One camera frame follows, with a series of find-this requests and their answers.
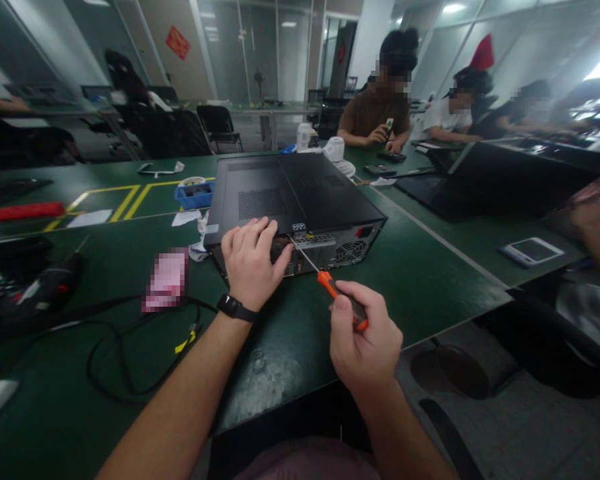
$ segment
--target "brown shirt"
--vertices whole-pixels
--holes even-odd
[[[347,104],[340,118],[339,129],[356,137],[368,137],[378,126],[393,119],[396,135],[409,129],[409,100],[406,94],[378,94],[369,86]]]

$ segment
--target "screwdriver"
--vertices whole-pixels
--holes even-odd
[[[362,306],[362,304],[360,304],[360,302],[358,302],[352,296],[347,295],[346,293],[342,293],[340,290],[338,290],[338,287],[335,286],[335,282],[331,274],[326,271],[318,270],[318,267],[316,267],[313,264],[313,262],[309,260],[307,254],[304,252],[304,250],[302,250],[302,248],[300,248],[300,246],[295,242],[295,240],[291,238],[291,236],[289,236],[289,238],[296,246],[296,248],[300,250],[302,256],[309,262],[313,269],[316,270],[316,272],[318,272],[318,282],[320,282],[324,286],[324,288],[327,289],[329,294],[333,298],[336,298],[338,295],[344,295],[345,297],[349,298],[349,300],[351,300],[351,306],[353,307],[353,329],[357,332],[364,332],[364,330],[366,330],[369,326],[369,320],[367,320],[367,312],[365,311],[365,308]]]

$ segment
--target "orange screwdriver handle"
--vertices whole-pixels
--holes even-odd
[[[342,293],[335,286],[335,282],[329,272],[320,271],[318,272],[318,282],[320,282],[327,289],[329,294],[336,298],[338,295],[344,295],[351,300],[351,306],[353,307],[353,328],[358,332],[364,332],[369,326],[369,320],[367,320],[367,312],[365,308],[352,296]]]

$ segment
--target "computer case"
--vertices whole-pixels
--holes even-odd
[[[263,216],[278,222],[272,262],[292,235],[325,270],[361,262],[387,221],[321,153],[219,159],[204,246],[224,279],[222,237]],[[295,249],[285,276],[312,271]]]

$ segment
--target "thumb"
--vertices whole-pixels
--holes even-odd
[[[353,308],[351,300],[338,295],[331,312],[331,345],[341,350],[353,347]]]

